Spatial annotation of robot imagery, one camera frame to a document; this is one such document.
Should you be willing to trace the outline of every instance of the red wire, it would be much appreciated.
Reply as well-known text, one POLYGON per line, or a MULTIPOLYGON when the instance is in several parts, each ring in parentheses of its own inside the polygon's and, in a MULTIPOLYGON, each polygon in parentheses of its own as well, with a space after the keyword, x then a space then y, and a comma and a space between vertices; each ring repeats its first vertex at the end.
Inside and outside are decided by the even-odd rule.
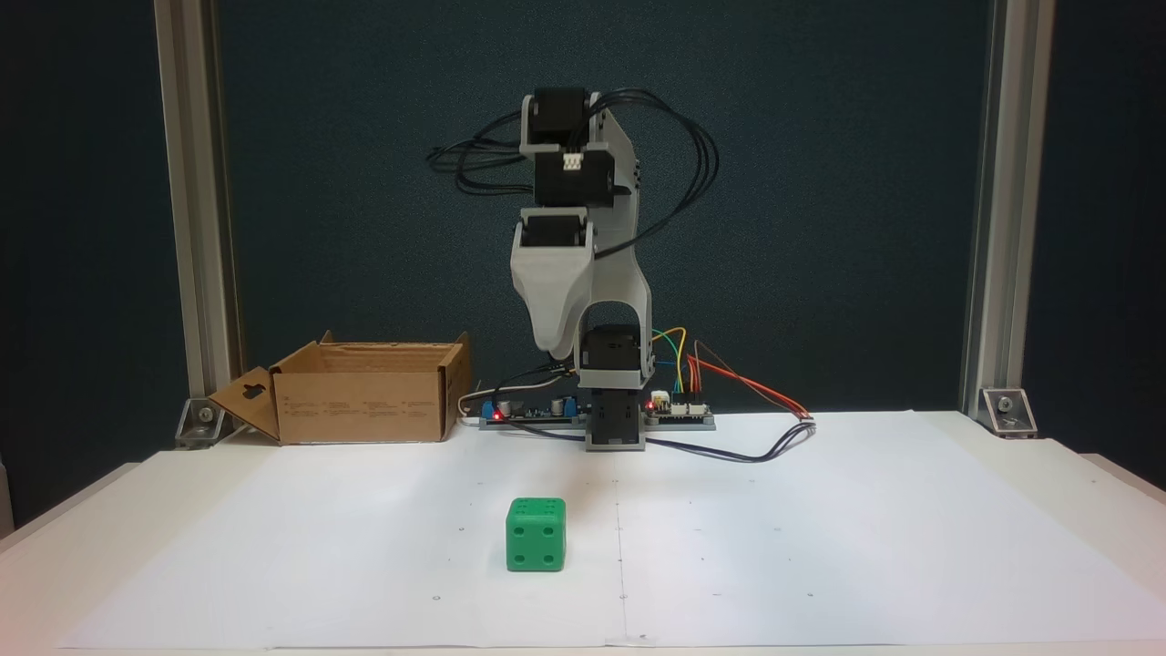
POLYGON ((688 357, 688 366, 690 368, 704 367, 707 369, 712 371, 716 374, 719 374, 719 375, 724 376, 725 379, 733 379, 733 380, 740 381, 742 383, 745 383, 750 388, 753 388, 754 390, 758 390, 760 393, 765 393, 765 394, 772 396, 773 398, 778 400, 779 402, 781 402, 782 405, 785 405, 786 408, 788 408, 794 415, 796 415, 799 417, 802 417, 802 418, 809 417, 809 411, 806 410, 806 408, 803 408, 800 403, 798 403, 794 400, 787 397, 786 395, 782 395, 781 393, 779 393, 777 390, 771 390, 770 388, 766 388, 765 386, 758 383, 757 381, 751 381, 751 380, 749 380, 749 379, 746 379, 746 378, 744 378, 744 376, 742 376, 739 374, 733 374, 732 372, 728 372, 725 369, 721 369, 719 367, 717 367, 715 365, 710 365, 708 362, 701 362, 700 360, 693 358, 691 355, 688 357))
POLYGON ((696 376, 696 392, 701 392, 704 381, 701 379, 701 341, 693 340, 693 353, 688 357, 688 372, 690 376, 696 376))
POLYGON ((693 390, 695 390, 695 392, 698 393, 698 392, 701 392, 701 385, 702 383, 703 383, 703 381, 701 381, 701 359, 700 359, 700 357, 695 357, 695 358, 694 357, 689 357, 689 360, 688 360, 688 387, 693 388, 693 390))

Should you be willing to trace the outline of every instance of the white connector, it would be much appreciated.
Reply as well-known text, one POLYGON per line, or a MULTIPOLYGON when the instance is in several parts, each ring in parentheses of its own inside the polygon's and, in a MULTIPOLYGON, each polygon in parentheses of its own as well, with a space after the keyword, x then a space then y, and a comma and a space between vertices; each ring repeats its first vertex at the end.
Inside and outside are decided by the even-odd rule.
POLYGON ((663 390, 652 393, 652 409, 656 412, 668 412, 672 409, 672 397, 663 390))

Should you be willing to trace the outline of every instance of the white table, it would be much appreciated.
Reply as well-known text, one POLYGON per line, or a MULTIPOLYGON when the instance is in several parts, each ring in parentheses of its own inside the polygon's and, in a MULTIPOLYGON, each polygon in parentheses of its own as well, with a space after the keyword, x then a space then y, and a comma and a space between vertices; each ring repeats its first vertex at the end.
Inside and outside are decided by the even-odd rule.
MULTIPOLYGON (((1004 442, 956 412, 921 414, 927 422, 1159 599, 1166 600, 1166 506, 1053 440, 1004 442)), ((111 591, 203 517, 276 447, 239 437, 203 452, 163 452, 59 516, 0 543, 0 654, 173 654, 190 650, 57 650, 59 636, 111 591)), ((582 654, 575 650, 498 649, 498 654, 582 654)), ((604 653, 631 653, 607 648, 604 653)), ((654 653, 690 654, 691 649, 654 653)), ((716 649, 716 653, 725 649, 716 649)), ((1027 646, 739 648, 749 654, 845 656, 888 654, 1166 654, 1166 642, 1027 646)), ((297 650, 350 656, 353 650, 297 650)), ((368 650, 440 656, 470 650, 368 650)), ((216 651, 252 654, 248 651, 216 651)))

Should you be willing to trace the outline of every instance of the cardboard box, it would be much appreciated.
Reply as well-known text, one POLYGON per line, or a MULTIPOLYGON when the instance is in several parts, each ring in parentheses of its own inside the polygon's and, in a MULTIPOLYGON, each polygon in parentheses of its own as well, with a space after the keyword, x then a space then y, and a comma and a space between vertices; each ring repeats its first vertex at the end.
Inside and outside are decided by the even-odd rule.
POLYGON ((329 331, 210 398, 281 445, 436 443, 471 378, 464 333, 452 345, 338 344, 329 331))

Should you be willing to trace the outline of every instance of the robotic arm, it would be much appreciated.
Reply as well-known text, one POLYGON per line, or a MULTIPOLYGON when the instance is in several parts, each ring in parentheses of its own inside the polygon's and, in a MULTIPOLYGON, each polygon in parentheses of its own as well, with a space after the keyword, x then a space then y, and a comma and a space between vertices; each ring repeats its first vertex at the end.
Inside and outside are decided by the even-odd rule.
POLYGON ((638 398, 655 368, 652 290, 634 246, 604 255, 637 233, 639 162, 610 111, 586 118, 598 99, 582 89, 542 89, 522 100, 519 151, 534 160, 540 206, 521 210, 511 274, 535 345, 557 360, 574 353, 580 388, 591 390, 586 449, 642 450, 638 398), (628 304, 639 324, 581 336, 586 309, 603 301, 628 304))

